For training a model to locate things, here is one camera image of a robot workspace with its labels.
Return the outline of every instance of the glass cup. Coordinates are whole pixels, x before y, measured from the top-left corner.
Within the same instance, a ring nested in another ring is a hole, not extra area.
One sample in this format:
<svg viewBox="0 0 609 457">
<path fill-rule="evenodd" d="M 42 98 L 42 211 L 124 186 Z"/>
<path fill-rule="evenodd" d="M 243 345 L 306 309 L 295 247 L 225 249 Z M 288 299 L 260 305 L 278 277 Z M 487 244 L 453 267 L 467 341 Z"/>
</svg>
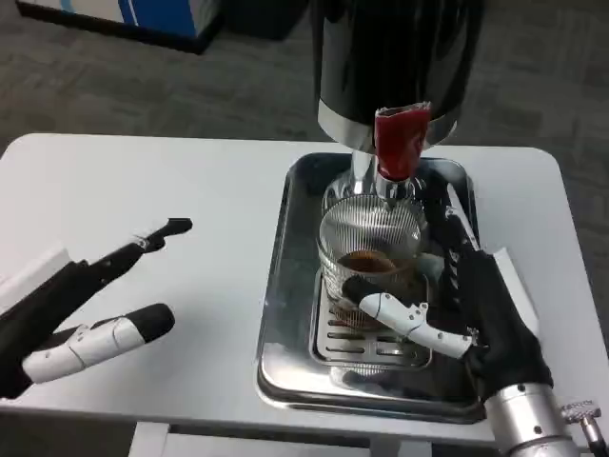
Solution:
<svg viewBox="0 0 609 457">
<path fill-rule="evenodd" d="M 410 199 L 399 200 L 392 209 L 376 195 L 340 200 L 324 214 L 317 240 L 329 299 L 340 308 L 356 308 L 343 297 L 343 283 L 362 276 L 407 300 L 413 295 L 426 227 L 422 208 Z"/>
</svg>

